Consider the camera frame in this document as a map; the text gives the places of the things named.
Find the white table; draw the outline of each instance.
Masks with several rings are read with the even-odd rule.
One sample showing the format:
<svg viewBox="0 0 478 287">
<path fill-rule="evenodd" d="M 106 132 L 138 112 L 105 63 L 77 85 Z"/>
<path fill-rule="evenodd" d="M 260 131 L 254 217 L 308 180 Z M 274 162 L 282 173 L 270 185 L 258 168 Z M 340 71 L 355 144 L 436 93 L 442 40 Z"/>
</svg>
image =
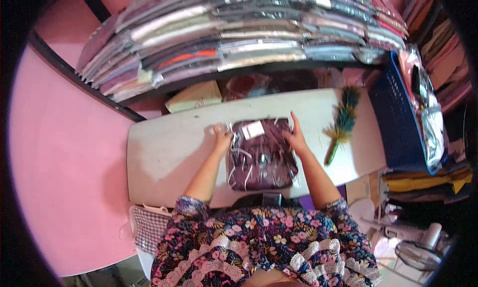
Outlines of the white table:
<svg viewBox="0 0 478 287">
<path fill-rule="evenodd" d="M 212 125 L 218 122 L 237 122 L 289 116 L 299 118 L 302 132 L 310 149 L 323 164 L 330 139 L 323 129 L 334 122 L 334 106 L 340 90 L 320 89 L 281 93 L 257 98 L 236 100 L 179 112 L 136 123 L 128 135 L 129 199 L 151 206 L 174 207 L 201 163 L 214 145 Z M 331 166 L 325 168 L 336 185 L 385 167 L 385 153 L 379 127 L 367 92 L 357 107 L 357 121 L 349 144 L 340 146 Z M 300 188 L 277 190 L 286 197 L 309 193 L 299 166 Z M 240 197 L 254 192 L 233 191 L 227 185 L 226 162 L 219 168 L 212 208 L 231 206 Z"/>
</svg>

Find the checkered cloth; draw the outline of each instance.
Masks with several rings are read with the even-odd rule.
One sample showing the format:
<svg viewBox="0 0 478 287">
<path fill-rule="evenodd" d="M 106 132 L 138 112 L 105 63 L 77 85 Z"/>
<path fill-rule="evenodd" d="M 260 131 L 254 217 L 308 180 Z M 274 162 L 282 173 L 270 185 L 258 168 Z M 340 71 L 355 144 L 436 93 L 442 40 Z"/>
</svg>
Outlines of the checkered cloth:
<svg viewBox="0 0 478 287">
<path fill-rule="evenodd" d="M 134 207 L 133 212 L 137 229 L 134 243 L 141 250 L 154 255 L 159 238 L 166 234 L 166 226 L 171 218 L 138 206 Z"/>
</svg>

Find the pink wall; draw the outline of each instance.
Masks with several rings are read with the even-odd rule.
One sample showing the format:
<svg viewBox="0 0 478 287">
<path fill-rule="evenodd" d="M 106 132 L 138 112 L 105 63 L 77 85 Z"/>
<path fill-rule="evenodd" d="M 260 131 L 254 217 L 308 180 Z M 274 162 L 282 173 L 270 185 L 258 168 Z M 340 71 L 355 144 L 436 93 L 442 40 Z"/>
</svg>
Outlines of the pink wall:
<svg viewBox="0 0 478 287">
<path fill-rule="evenodd" d="M 105 1 L 109 9 L 127 2 Z M 75 66 L 98 25 L 82 0 L 60 0 L 37 30 Z M 31 233 L 59 276 L 135 254 L 134 243 L 119 237 L 128 220 L 126 143 L 132 124 L 25 49 L 11 102 L 12 170 Z"/>
</svg>

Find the floral blouse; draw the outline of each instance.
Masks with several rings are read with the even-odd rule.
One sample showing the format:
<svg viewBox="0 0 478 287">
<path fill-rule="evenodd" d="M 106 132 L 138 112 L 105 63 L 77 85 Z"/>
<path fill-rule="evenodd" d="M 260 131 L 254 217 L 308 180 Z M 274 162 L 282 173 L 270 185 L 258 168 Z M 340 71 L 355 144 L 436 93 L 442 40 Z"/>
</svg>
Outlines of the floral blouse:
<svg viewBox="0 0 478 287">
<path fill-rule="evenodd" d="M 324 211 L 258 207 L 210 218 L 204 202 L 182 196 L 158 243 L 151 286 L 240 286 L 255 270 L 272 268 L 315 287 L 380 280 L 367 236 L 343 199 Z"/>
</svg>

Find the hand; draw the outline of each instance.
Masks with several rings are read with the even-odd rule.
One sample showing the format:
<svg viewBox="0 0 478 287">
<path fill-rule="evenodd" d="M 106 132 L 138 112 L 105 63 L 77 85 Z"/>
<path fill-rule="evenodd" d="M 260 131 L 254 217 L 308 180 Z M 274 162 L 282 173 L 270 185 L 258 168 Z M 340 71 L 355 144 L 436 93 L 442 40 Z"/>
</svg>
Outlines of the hand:
<svg viewBox="0 0 478 287">
<path fill-rule="evenodd" d="M 221 128 L 222 123 L 214 125 L 213 130 L 216 134 L 216 144 L 214 145 L 214 153 L 217 153 L 221 158 L 226 155 L 231 147 L 232 132 L 224 131 Z"/>
<path fill-rule="evenodd" d="M 282 132 L 282 136 L 289 142 L 291 148 L 294 149 L 296 154 L 300 157 L 302 154 L 310 152 L 307 143 L 305 142 L 305 138 L 303 137 L 302 130 L 300 129 L 299 119 L 291 111 L 292 120 L 294 121 L 294 131 L 292 134 L 287 131 Z"/>
</svg>

